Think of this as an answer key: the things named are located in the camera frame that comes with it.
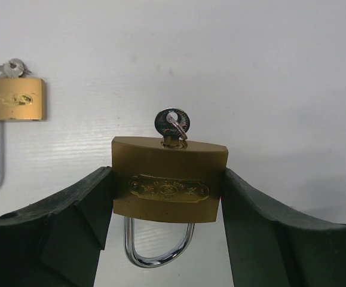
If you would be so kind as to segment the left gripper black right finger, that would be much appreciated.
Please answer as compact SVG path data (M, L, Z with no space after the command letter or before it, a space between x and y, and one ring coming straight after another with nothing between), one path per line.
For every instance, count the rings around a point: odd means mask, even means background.
M294 210L232 170L221 203L235 286L346 286L346 224Z

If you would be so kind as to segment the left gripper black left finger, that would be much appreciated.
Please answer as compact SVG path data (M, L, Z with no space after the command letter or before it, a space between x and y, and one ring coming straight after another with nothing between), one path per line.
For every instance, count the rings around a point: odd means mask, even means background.
M0 286L93 286L112 215L111 176L101 167L0 216Z

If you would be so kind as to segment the brass padlock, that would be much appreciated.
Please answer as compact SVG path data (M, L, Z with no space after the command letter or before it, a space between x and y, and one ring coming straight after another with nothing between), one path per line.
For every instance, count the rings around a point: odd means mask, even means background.
M47 86L40 78L0 78L0 123L44 121L47 118ZM0 183L2 179L0 149Z
M124 217L124 249L132 264L170 263L190 244L195 224L216 221L227 159L222 145L180 141L169 148L158 138L113 138L113 212ZM143 257L134 244L135 219L186 224L186 231L170 251Z

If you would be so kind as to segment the silver key bunch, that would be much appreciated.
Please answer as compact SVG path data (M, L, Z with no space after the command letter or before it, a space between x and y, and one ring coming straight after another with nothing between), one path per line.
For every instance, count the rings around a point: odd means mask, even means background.
M188 114L181 109L166 108L160 111L155 117L154 126L163 137L162 146L170 149L185 148L190 123Z

